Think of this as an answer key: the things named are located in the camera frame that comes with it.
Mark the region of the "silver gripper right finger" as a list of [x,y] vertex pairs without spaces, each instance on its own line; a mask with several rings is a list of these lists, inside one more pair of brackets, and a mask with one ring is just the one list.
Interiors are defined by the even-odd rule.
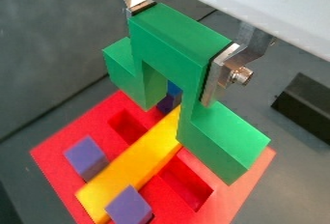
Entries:
[[246,65],[265,55],[273,41],[274,36],[251,24],[243,22],[239,25],[235,41],[209,64],[201,97],[205,107],[221,99],[233,84],[247,85],[254,71]]

